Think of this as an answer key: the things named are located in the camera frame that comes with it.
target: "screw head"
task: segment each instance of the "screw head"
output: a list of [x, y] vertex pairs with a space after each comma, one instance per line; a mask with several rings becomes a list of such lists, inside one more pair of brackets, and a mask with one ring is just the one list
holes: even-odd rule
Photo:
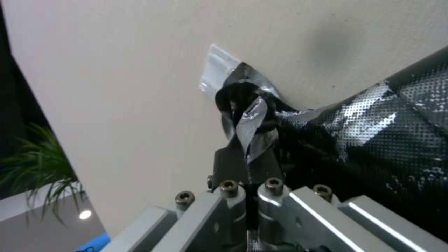
[[235, 180], [224, 180], [220, 184], [221, 195], [224, 198], [233, 198], [238, 194], [238, 182]]
[[207, 176], [207, 187], [208, 187], [208, 189], [211, 189], [213, 187], [213, 176], [212, 175]]
[[268, 178], [264, 183], [264, 187], [273, 196], [279, 196], [283, 192], [283, 181], [279, 178]]
[[176, 195], [176, 205], [185, 210], [194, 202], [194, 194], [190, 191], [181, 191]]
[[333, 191], [330, 187], [326, 185], [317, 184], [313, 186], [313, 191], [315, 194], [321, 196], [326, 201], [331, 203], [333, 197]]

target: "beige wall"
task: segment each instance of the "beige wall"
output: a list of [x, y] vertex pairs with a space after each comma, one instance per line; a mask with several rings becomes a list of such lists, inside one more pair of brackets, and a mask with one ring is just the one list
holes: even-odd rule
[[3, 0], [13, 55], [107, 231], [206, 189], [226, 144], [198, 90], [218, 44], [297, 108], [341, 100], [448, 44], [448, 2]]

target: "blue object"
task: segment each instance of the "blue object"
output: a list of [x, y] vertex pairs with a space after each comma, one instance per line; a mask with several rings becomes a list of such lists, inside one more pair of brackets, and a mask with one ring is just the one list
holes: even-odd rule
[[100, 236], [97, 236], [93, 240], [87, 242], [86, 244], [80, 246], [75, 250], [75, 252], [98, 252], [101, 251], [111, 239], [107, 233], [103, 233]]

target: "crumpled foil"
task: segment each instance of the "crumpled foil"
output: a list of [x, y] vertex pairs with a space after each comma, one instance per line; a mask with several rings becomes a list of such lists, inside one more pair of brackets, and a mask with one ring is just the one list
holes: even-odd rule
[[447, 240], [447, 92], [444, 48], [321, 109], [291, 108], [246, 63], [215, 101], [248, 164], [273, 147], [293, 189], [326, 183], [342, 200], [366, 194]]

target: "ceiling light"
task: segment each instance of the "ceiling light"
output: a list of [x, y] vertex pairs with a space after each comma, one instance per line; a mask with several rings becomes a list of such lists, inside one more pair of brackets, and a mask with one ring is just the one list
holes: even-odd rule
[[82, 212], [79, 214], [79, 218], [80, 218], [81, 220], [85, 220], [85, 219], [87, 219], [88, 217], [90, 217], [90, 215], [92, 215], [92, 211], [90, 211], [90, 210], [84, 210], [84, 211], [82, 211]]

